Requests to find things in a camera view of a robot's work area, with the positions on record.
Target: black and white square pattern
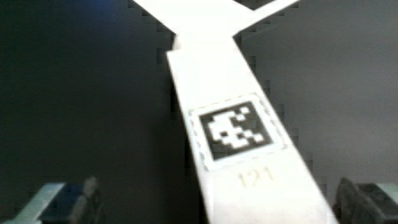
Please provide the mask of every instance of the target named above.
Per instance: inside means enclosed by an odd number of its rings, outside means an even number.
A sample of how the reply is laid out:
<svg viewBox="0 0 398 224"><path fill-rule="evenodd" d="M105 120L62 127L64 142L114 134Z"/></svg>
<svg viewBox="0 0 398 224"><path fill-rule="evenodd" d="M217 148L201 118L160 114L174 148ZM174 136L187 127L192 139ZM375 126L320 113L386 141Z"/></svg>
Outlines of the black and white square pattern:
<svg viewBox="0 0 398 224"><path fill-rule="evenodd" d="M272 143L252 102L201 115L213 160Z"/></svg>

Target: dark background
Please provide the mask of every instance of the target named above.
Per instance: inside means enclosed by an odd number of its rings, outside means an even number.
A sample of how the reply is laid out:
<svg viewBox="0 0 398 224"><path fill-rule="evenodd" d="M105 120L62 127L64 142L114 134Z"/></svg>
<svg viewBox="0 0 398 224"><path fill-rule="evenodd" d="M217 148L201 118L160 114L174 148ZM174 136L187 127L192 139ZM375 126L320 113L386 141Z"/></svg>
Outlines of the dark background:
<svg viewBox="0 0 398 224"><path fill-rule="evenodd" d="M329 202L398 182L398 1L306 0L242 51ZM0 0L0 221L46 182L101 182L110 223L201 223L164 52L126 0Z"/></svg>

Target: white surface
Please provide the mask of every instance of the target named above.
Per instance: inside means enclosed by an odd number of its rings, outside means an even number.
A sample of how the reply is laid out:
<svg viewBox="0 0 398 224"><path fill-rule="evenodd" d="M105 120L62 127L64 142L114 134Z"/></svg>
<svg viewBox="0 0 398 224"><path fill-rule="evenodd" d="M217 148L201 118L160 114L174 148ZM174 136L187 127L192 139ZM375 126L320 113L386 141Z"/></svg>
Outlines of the white surface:
<svg viewBox="0 0 398 224"><path fill-rule="evenodd" d="M274 1L251 11L233 0L137 0L178 34L167 57L213 224L338 223L233 41L293 2ZM272 144L213 160L199 116L245 101ZM219 128L233 129L228 122Z"/></svg>

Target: printed number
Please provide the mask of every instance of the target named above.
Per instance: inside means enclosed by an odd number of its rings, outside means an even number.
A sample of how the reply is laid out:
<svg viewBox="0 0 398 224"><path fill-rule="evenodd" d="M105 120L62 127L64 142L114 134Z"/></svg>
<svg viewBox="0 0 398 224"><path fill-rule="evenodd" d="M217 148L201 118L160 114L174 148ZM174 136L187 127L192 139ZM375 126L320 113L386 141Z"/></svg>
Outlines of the printed number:
<svg viewBox="0 0 398 224"><path fill-rule="evenodd" d="M240 182L245 188L260 186L265 182L274 180L268 167L252 169L238 174Z"/></svg>

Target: white structure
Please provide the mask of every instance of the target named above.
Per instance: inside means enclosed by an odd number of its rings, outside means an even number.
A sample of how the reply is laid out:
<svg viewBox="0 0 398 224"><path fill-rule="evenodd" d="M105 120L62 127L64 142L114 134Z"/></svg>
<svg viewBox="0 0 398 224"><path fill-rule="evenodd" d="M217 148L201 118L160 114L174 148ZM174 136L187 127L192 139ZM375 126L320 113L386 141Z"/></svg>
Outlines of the white structure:
<svg viewBox="0 0 398 224"><path fill-rule="evenodd" d="M135 0L176 33L167 52L212 224L334 224L233 35L297 0Z"/></svg>

